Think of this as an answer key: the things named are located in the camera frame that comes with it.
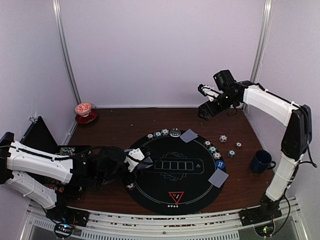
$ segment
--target red saucer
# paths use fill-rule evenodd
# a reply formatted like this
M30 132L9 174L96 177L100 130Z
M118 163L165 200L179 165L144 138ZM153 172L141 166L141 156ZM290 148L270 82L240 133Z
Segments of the red saucer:
M75 121L78 124L88 124L91 123L93 120L95 120L98 117L98 112L95 109L92 109L88 116L75 116Z

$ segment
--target blue poker chip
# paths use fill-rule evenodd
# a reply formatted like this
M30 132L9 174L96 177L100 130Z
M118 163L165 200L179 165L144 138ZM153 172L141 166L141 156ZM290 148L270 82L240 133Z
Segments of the blue poker chip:
M216 161L216 162L215 162L215 166L216 166L218 169L224 169L225 166L226 166L226 164L225 164L223 161L219 160L219 161Z

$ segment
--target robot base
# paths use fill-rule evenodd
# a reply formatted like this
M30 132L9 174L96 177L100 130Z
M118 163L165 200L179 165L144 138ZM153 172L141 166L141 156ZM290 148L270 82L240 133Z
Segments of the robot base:
M59 208L55 207L46 211L46 217L58 223L64 222L68 225L86 227L89 212L69 207Z
M241 220L241 223L242 223L242 226L248 226L248 225L254 225L254 224L259 224L259 223L262 223L262 222L265 222L265 221L269 221L271 220L271 216L269 216L268 218L265 218L265 219L261 219L261 217L259 217L260 215L260 210L261 210L261 207L258 206L258 207L254 207L254 208L250 208L250 209L244 209L244 210L241 210L239 212L239 216L240 216L240 220ZM275 210L273 212L273 219L275 218L279 218L282 216L282 213L280 210Z

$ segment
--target white poker chip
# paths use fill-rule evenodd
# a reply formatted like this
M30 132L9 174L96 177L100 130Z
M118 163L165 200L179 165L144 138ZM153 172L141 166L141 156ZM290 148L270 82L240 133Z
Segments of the white poker chip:
M181 131L178 128L173 128L169 132L171 137L178 138L181 135Z
M165 129L162 129L162 130L161 130L161 133L162 133L163 136L167 136L167 135L169 134L169 130L166 129L166 128L165 128Z
M241 144L241 142L237 142L237 143L235 144L235 147L236 147L237 149L242 148L242 144Z
M220 152L215 152L215 153L213 154L213 158L214 158L215 160L220 159L220 158L221 158L221 153L220 153Z
M135 188L135 185L133 183L125 186L128 190L133 190Z
M204 145L205 145L207 148L209 148L209 147L211 146L211 142L210 142L210 141L205 141L205 142L204 142Z
M156 138L159 138L162 136L161 132L159 131L156 131L154 134L153 134Z
M227 136L226 135L221 135L219 138L220 143L225 143L227 141Z

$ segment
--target black panel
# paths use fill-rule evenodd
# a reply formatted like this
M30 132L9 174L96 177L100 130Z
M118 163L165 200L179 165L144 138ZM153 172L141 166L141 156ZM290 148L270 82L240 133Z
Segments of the black panel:
M58 144L41 116L37 118L36 122L30 125L20 143L50 154L55 154L58 151Z
M260 207L254 207L250 209L243 209L239 212L240 220L242 223L242 226L248 226L248 225L255 225L259 224L265 221L269 221L272 218L270 217L269 219L260 219L259 218L259 213L260 213ZM282 216L281 210L275 209L274 210L274 216L273 218L280 218Z

